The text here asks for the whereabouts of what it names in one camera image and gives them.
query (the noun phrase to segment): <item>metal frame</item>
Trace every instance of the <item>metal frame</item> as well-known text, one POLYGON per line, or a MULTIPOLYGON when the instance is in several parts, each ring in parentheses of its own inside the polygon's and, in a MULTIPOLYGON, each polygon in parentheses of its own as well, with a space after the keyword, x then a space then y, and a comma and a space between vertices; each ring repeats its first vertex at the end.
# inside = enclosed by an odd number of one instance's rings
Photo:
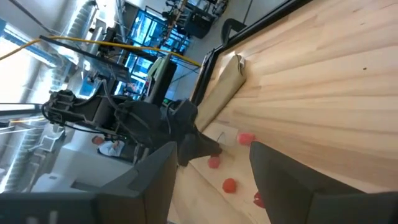
POLYGON ((0 103, 0 120, 39 116, 41 108, 42 105, 37 103, 0 103))
POLYGON ((192 95, 192 103, 194 103, 195 105, 199 105, 203 100, 211 75, 213 74, 216 61, 218 59, 218 56, 222 52, 230 49, 231 47, 234 47, 241 41, 244 41, 245 39, 259 32, 260 30, 277 22, 279 19, 288 16, 290 13, 294 12, 295 10, 304 6, 310 1, 312 0, 287 0, 286 2, 283 2, 281 5, 277 6, 275 9, 266 14, 263 18, 259 19, 253 25, 247 26, 241 32, 238 32, 237 34, 232 36, 229 39, 228 43, 220 45, 219 47, 209 52, 208 57, 205 57, 206 59, 203 61, 202 64, 202 70, 199 73, 199 79, 192 95))

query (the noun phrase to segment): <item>small red ball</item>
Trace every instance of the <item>small red ball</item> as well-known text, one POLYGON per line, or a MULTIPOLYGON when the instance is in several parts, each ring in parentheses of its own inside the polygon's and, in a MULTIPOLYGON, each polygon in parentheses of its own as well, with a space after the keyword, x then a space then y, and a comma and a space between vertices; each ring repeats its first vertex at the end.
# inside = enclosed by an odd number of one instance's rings
POLYGON ((207 160, 207 164, 212 169, 217 169, 220 166, 220 158, 218 156, 210 157, 207 160))
POLYGON ((233 194, 236 192, 236 181, 232 178, 224 180, 223 190, 225 193, 233 194))
POLYGON ((251 133, 241 133, 238 135, 238 143, 243 146, 250 146, 254 140, 256 140, 256 137, 251 133))
POLYGON ((259 192, 257 192, 257 193, 254 195, 254 199, 261 199, 261 195, 260 195, 259 192))
POLYGON ((253 201, 253 203, 255 203, 258 207, 260 207, 260 208, 265 208, 265 206, 264 206, 264 202, 261 200, 261 199, 255 199, 254 201, 253 201))

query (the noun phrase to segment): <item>black cable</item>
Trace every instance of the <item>black cable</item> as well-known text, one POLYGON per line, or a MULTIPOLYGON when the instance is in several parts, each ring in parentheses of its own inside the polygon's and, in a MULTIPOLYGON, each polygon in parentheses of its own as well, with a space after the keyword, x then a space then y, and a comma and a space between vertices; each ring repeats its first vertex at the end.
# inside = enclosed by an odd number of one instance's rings
POLYGON ((25 15, 27 15, 29 18, 31 18, 37 25, 39 25, 43 30, 47 31, 49 34, 53 34, 49 28, 47 28, 43 23, 41 23, 35 16, 33 16, 32 13, 30 13, 23 5, 21 5, 19 2, 16 0, 9 0, 15 7, 17 7, 19 10, 21 10, 25 15))
POLYGON ((166 106, 166 121, 167 121, 167 125, 169 126, 169 135, 172 134, 172 126, 171 126, 171 124, 170 124, 170 118, 169 118, 169 109, 170 109, 170 107, 171 107, 171 105, 172 105, 173 103, 174 103, 174 102, 170 102, 170 103, 166 106))
POLYGON ((197 66, 195 66, 195 68, 189 68, 189 67, 183 65, 182 63, 178 63, 178 62, 177 62, 177 65, 180 65, 180 66, 182 66, 182 67, 184 67, 184 68, 187 68, 187 69, 189 69, 189 70, 191 70, 191 71, 194 71, 194 69, 199 68, 199 67, 197 67, 197 66))
POLYGON ((189 64, 189 65, 193 65, 193 66, 195 66, 195 67, 199 67, 198 65, 195 65, 195 64, 193 64, 193 63, 191 63, 191 62, 184 61, 184 60, 182 60, 182 59, 180 59, 180 58, 177 58, 177 57, 173 57, 173 59, 175 59, 175 60, 178 61, 178 62, 183 62, 183 63, 189 64))
POLYGON ((252 3, 253 3, 253 0, 250 0, 248 10, 246 11, 246 14, 244 15, 244 19, 243 19, 243 22, 242 22, 243 24, 246 22, 246 19, 248 18, 249 11, 250 11, 251 4, 252 4, 252 3))
POLYGON ((105 57, 107 58, 107 59, 111 59, 111 58, 113 58, 113 57, 116 57, 116 56, 120 56, 120 55, 124 55, 125 53, 121 53, 121 54, 112 54, 112 55, 106 55, 105 57))
POLYGON ((179 78, 176 78, 175 80, 172 80, 172 81, 170 82, 170 84, 179 81, 179 80, 182 79, 183 77, 186 77, 186 76, 188 76, 188 75, 191 75, 192 72, 196 72, 196 70, 198 70, 198 69, 199 69, 199 68, 196 68, 195 70, 193 70, 193 71, 191 71, 191 72, 188 72, 188 73, 186 73, 186 74, 180 76, 179 78))
POLYGON ((117 111, 114 112, 113 116, 117 119, 117 121, 119 122, 119 124, 130 134, 130 137, 132 138, 133 141, 135 141, 136 143, 138 143, 138 140, 136 139, 136 137, 134 137, 135 133, 132 132, 121 120, 120 117, 116 114, 117 111))
POLYGON ((224 137, 225 137, 225 132, 224 132, 224 131, 223 131, 223 132, 221 132, 221 134, 218 136, 218 138, 217 138, 217 141, 216 141, 216 142, 218 142, 222 136, 224 136, 224 137))
MULTIPOLYGON (((44 117, 45 119, 49 120, 50 122, 58 123, 58 122, 56 122, 56 121, 50 119, 50 118, 45 114, 44 107, 47 106, 49 103, 50 103, 50 102, 48 101, 48 102, 46 102, 46 103, 44 103, 44 104, 42 105, 41 111, 42 111, 43 117, 44 117)), ((60 124, 60 125, 61 125, 61 126, 68 127, 68 128, 72 128, 72 129, 77 130, 77 131, 83 131, 83 132, 86 132, 86 133, 104 134, 103 132, 99 132, 99 131, 90 131, 90 130, 84 130, 84 129, 76 128, 76 127, 70 126, 70 125, 65 124, 65 123, 64 123, 64 124, 60 124)))
POLYGON ((85 105, 85 104, 91 102, 92 100, 94 100, 94 99, 96 98, 96 94, 97 94, 98 90, 99 90, 99 88, 97 88, 97 89, 95 90, 95 92, 93 93, 93 95, 92 95, 90 98, 88 98, 87 100, 82 101, 82 102, 80 102, 80 103, 75 103, 74 106, 82 106, 82 105, 85 105))
MULTIPOLYGON (((121 111, 121 109, 119 108, 119 106, 113 101, 111 94, 109 93, 108 90, 108 86, 106 85, 106 80, 102 81, 102 84, 104 85, 104 90, 105 90, 105 95, 109 101, 109 103, 111 104, 111 106, 116 110, 116 111, 121 111)), ((128 112, 128 115, 131 115, 134 119, 136 119, 138 122, 140 122, 145 128, 147 128, 148 130, 150 130, 149 125, 140 117, 138 117, 136 114, 132 113, 132 112, 128 112)))

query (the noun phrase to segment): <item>black plastic part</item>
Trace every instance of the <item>black plastic part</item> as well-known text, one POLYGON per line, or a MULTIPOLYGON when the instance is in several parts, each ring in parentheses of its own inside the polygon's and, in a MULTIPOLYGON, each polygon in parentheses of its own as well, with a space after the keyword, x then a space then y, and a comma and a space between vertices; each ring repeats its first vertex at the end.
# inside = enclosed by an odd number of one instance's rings
POLYGON ((183 25, 184 31, 199 39, 204 38, 210 31, 214 19, 202 10, 194 10, 183 25))
POLYGON ((259 142, 250 162, 272 224, 392 223, 398 193, 366 194, 259 142))
POLYGON ((0 223, 163 224, 176 171, 169 142, 99 192, 0 194, 0 223))
POLYGON ((214 49, 210 57, 208 58, 208 62, 205 62, 203 64, 203 69, 199 74, 197 86, 195 87, 192 95, 192 102, 195 105, 199 105, 203 100, 208 83, 213 73, 214 66, 220 53, 230 49, 231 47, 240 43, 240 41, 247 39, 256 32, 259 32, 267 26, 277 22, 279 19, 289 15, 290 13, 294 12, 295 10, 310 1, 312 0, 288 0, 286 2, 283 2, 280 6, 276 7, 274 10, 269 12, 263 18, 259 19, 253 25, 247 26, 246 28, 232 36, 226 45, 221 45, 214 49))
POLYGON ((91 66, 93 66, 101 75, 110 78, 111 74, 114 74, 117 81, 122 81, 125 83, 130 80, 129 71, 123 65, 119 65, 110 61, 109 59, 90 54, 84 50, 78 49, 77 47, 68 44, 64 44, 63 42, 57 41, 55 39, 44 37, 42 35, 39 38, 49 43, 50 46, 52 46, 54 49, 59 49, 59 47, 61 46, 80 54, 80 56, 89 61, 91 66))
MULTIPOLYGON (((117 43, 117 44, 126 44, 126 43, 120 42, 118 40, 113 40, 113 42, 117 43)), ((146 60, 148 60, 150 62, 155 62, 158 59, 157 56, 152 55, 150 53, 147 53, 147 52, 145 52, 143 50, 131 49, 131 48, 128 48, 128 47, 120 47, 120 48, 125 50, 125 51, 127 51, 127 52, 129 52, 129 53, 135 54, 138 57, 142 57, 142 58, 144 58, 144 59, 146 59, 146 60)))
POLYGON ((219 155, 221 152, 220 145, 204 134, 186 134, 178 146, 178 164, 185 167, 192 159, 219 155))
POLYGON ((183 100, 171 114, 177 123, 194 124, 198 108, 189 100, 183 100))
POLYGON ((221 41, 223 45, 227 45, 229 41, 229 35, 231 31, 240 32, 246 27, 243 23, 236 19, 227 19, 224 22, 223 28, 221 29, 221 41))
POLYGON ((168 64, 160 68, 162 71, 160 71, 160 75, 157 78, 154 87, 150 90, 149 96, 145 99, 145 102, 155 104, 158 107, 162 106, 174 73, 177 70, 177 64, 171 62, 170 59, 171 55, 167 55, 165 60, 168 61, 168 64))

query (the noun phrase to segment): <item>wooden board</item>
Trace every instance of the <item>wooden board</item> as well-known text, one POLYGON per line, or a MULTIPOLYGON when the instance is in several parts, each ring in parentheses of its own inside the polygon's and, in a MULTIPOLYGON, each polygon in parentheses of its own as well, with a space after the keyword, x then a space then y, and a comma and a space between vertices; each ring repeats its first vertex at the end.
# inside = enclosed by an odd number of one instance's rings
POLYGON ((233 54, 248 80, 205 130, 225 144, 221 167, 178 170, 179 223, 269 223, 239 132, 363 191, 398 190, 397 12, 398 0, 314 0, 221 54, 206 94, 233 54))

